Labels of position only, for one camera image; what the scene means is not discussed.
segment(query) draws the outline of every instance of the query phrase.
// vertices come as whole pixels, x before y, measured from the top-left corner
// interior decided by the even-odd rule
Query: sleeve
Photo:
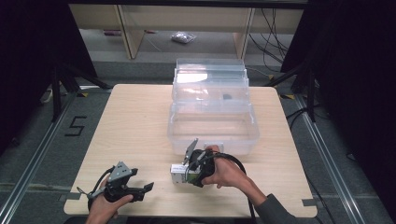
[[[267,200],[255,207],[256,212],[265,224],[295,224],[297,218],[290,214],[277,198],[270,194]]]

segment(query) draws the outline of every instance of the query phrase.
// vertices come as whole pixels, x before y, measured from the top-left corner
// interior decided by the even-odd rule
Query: gray carpet floor
[[[148,47],[149,45],[142,46],[143,52],[149,54],[149,50],[144,51]],[[95,61],[94,66],[101,80],[107,84],[115,85],[118,83],[171,84],[176,65],[175,63]],[[267,83],[269,81],[267,75],[271,74],[276,77],[281,75],[255,63],[247,63],[247,68],[251,68],[247,70],[251,86],[261,86]],[[273,70],[279,69],[277,66],[270,68]],[[291,93],[290,86],[292,81],[293,78],[279,84],[276,87],[278,93]],[[91,85],[91,83],[83,79],[78,79],[78,83],[80,85]],[[10,223],[64,223],[70,218],[69,215],[64,213],[64,196],[73,185],[109,95],[109,92],[98,91],[90,92],[86,97],[73,99],[70,108],[65,114],[63,123],[50,144],[46,157],[41,162]],[[289,115],[299,109],[295,100],[279,100],[285,115]],[[38,107],[18,136],[21,142],[20,145],[10,146],[0,157],[1,203],[5,201],[12,191],[13,185],[20,179],[25,167],[50,126],[52,119],[51,109],[51,102]],[[323,107],[319,107],[316,108],[315,112],[319,130],[346,184],[357,201],[366,223],[393,223],[359,165],[347,158],[347,146],[337,134],[336,127],[332,124],[326,110]],[[79,119],[75,123],[83,125],[84,130],[80,136],[66,136],[68,133],[76,132],[75,129],[69,128],[75,116],[86,117],[85,119]],[[318,189],[336,223],[351,223],[318,153],[317,146],[304,123],[303,117],[295,120],[291,133],[307,176],[312,180],[315,188]],[[311,191],[317,200],[318,217],[323,223],[332,223],[317,193],[313,188],[311,188]],[[119,217],[118,220],[112,220],[110,223],[125,223],[126,220],[127,217]],[[318,223],[313,218],[300,218],[300,222],[303,224]]]

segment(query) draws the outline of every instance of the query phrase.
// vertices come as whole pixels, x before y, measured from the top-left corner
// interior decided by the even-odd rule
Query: transparent plastic box
[[[177,60],[172,97],[167,132],[178,155],[195,138],[196,148],[246,155],[260,137],[241,60]]]

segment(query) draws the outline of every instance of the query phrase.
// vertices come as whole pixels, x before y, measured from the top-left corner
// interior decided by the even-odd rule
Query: floor
[[[193,33],[196,38],[192,42],[180,44],[171,40],[171,35],[177,31],[153,31],[153,34],[145,34],[136,58],[130,60],[120,36],[104,35],[101,30],[80,31],[99,77],[103,76],[109,82],[120,82],[124,80],[122,76],[128,76],[128,73],[132,76],[130,67],[139,64],[169,69],[172,76],[177,58],[236,58],[232,34],[197,32]],[[267,36],[253,34],[247,44],[244,59],[246,68],[251,75],[258,76],[252,78],[252,85],[267,83],[271,75],[281,75],[278,71],[283,51],[274,38],[272,37],[273,46],[267,45],[266,49],[277,59],[263,56],[252,41],[254,39],[256,43],[265,46],[264,38]],[[284,49],[290,44],[292,35],[279,35],[278,40],[285,46],[282,47]],[[276,87],[281,95],[285,115],[304,107],[304,96],[293,95],[290,83],[292,78]],[[49,149],[43,150],[45,157],[41,161],[35,161],[37,168],[30,171],[32,176],[28,180],[26,193],[17,202],[18,208],[10,212],[9,223],[64,223],[70,218],[63,212],[64,198],[71,189],[84,158],[83,148],[86,149],[90,143],[108,96],[109,92],[92,93],[90,101],[87,101],[84,97],[66,95],[64,103],[67,105],[68,101],[72,102],[68,111],[73,113],[65,115],[61,127],[51,127],[48,116],[51,114],[51,104],[43,104],[33,114],[20,134],[23,141],[18,146],[11,146],[0,158],[2,204],[9,199],[13,187],[18,186],[21,176],[29,172],[25,168],[32,162],[30,159],[36,156],[36,149],[41,147],[48,130],[53,129],[57,136],[50,139]],[[318,202],[320,220],[323,223],[393,223],[359,165],[346,156],[347,146],[338,136],[326,110],[319,108],[315,112],[316,123],[310,122],[305,114],[295,121],[291,118],[289,122],[303,167],[313,183],[311,190]],[[86,136],[71,141],[64,138],[64,135],[70,132],[66,126],[76,115],[89,115],[84,120]],[[319,136],[317,141],[313,140],[314,136]],[[301,218],[299,221],[319,223],[313,218]],[[125,223],[125,218],[121,217],[111,223]]]

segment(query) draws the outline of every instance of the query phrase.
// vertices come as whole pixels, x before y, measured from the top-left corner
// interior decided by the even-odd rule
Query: plastic bag
[[[172,34],[171,39],[178,43],[187,44],[194,40],[196,35],[192,35],[186,32],[176,32]]]

